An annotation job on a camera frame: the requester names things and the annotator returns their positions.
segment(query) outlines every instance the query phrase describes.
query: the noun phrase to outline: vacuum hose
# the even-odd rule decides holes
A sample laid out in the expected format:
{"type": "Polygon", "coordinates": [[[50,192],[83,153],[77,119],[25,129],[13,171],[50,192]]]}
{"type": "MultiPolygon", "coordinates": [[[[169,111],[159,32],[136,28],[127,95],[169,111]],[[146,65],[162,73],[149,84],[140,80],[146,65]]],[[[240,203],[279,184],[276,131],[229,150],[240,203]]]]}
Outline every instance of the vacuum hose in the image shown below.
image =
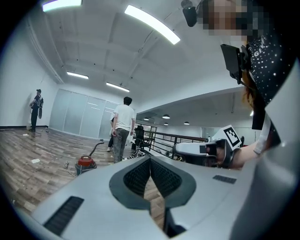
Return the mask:
{"type": "Polygon", "coordinates": [[[89,154],[89,157],[92,156],[92,154],[94,153],[94,151],[96,150],[96,147],[99,145],[99,144],[103,144],[103,140],[100,139],[100,142],[96,144],[96,146],[94,147],[93,151],[89,154]]]}

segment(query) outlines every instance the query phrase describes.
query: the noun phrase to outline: man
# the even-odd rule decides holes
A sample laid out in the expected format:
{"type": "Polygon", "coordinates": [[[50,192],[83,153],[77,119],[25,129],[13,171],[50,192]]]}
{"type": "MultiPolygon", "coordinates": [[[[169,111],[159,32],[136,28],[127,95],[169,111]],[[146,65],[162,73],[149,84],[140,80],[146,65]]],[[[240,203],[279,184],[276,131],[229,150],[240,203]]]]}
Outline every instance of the man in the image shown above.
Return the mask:
{"type": "Polygon", "coordinates": [[[135,112],[129,106],[132,102],[130,97],[124,98],[124,105],[119,105],[114,110],[115,116],[112,126],[113,135],[113,162],[117,163],[123,159],[126,139],[129,135],[133,135],[135,127],[135,112]]]}
{"type": "Polygon", "coordinates": [[[110,131],[110,137],[111,139],[109,140],[109,143],[108,143],[108,148],[107,148],[107,151],[110,152],[111,151],[111,148],[113,147],[113,120],[114,120],[114,117],[112,118],[111,120],[111,126],[112,126],[112,129],[110,131]]]}
{"type": "Polygon", "coordinates": [[[35,132],[36,125],[37,125],[37,118],[38,118],[38,101],[41,98],[41,89],[37,89],[37,95],[35,96],[34,100],[30,103],[30,107],[32,108],[31,113],[31,129],[29,131],[35,132]]]}

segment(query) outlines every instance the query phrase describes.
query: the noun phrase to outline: wooden floor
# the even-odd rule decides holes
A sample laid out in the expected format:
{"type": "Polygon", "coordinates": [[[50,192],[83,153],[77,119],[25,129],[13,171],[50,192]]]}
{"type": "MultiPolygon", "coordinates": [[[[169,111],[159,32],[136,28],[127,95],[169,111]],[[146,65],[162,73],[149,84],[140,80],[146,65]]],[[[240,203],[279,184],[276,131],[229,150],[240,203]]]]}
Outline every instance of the wooden floor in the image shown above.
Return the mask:
{"type": "MultiPolygon", "coordinates": [[[[1,181],[9,199],[16,207],[31,213],[37,205],[55,193],[74,177],[63,166],[69,162],[70,172],[75,174],[75,162],[81,155],[89,154],[99,141],[68,135],[45,128],[36,133],[26,129],[0,130],[1,181]],[[33,164],[31,160],[39,159],[33,164]]],[[[127,146],[123,157],[129,157],[127,146]]],[[[98,146],[93,154],[97,167],[113,163],[112,152],[107,143],[98,146]]],[[[149,179],[144,198],[151,202],[151,215],[162,228],[164,222],[164,199],[152,179],[149,179]]]]}

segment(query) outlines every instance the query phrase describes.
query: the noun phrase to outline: red vacuum cleaner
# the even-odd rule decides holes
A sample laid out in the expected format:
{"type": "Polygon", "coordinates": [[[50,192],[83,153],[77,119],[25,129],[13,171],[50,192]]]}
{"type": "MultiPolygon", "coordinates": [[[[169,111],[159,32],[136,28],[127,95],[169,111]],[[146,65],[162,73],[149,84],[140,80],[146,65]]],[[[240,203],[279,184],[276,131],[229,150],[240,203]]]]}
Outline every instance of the red vacuum cleaner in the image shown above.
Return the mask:
{"type": "Polygon", "coordinates": [[[86,171],[97,168],[97,165],[96,165],[95,161],[91,158],[91,156],[94,153],[96,147],[99,144],[103,144],[103,143],[104,143],[103,139],[100,139],[100,142],[96,144],[93,151],[89,155],[81,156],[81,158],[78,160],[78,162],[75,163],[77,176],[79,176],[80,174],[82,174],[86,171]]]}

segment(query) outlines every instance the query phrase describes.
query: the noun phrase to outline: frosted glass wall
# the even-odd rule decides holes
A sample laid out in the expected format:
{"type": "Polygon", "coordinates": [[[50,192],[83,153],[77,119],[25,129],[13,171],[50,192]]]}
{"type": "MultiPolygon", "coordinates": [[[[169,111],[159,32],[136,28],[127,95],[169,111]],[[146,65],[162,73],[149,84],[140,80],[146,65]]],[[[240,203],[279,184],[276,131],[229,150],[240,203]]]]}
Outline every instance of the frosted glass wall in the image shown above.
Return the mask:
{"type": "Polygon", "coordinates": [[[59,89],[49,127],[66,133],[108,140],[118,104],[59,89]]]}
{"type": "Polygon", "coordinates": [[[101,120],[100,130],[99,130],[99,138],[100,139],[110,138],[109,132],[112,128],[111,120],[114,117],[113,112],[117,106],[118,106],[118,104],[106,102],[102,120],[101,120]]]}

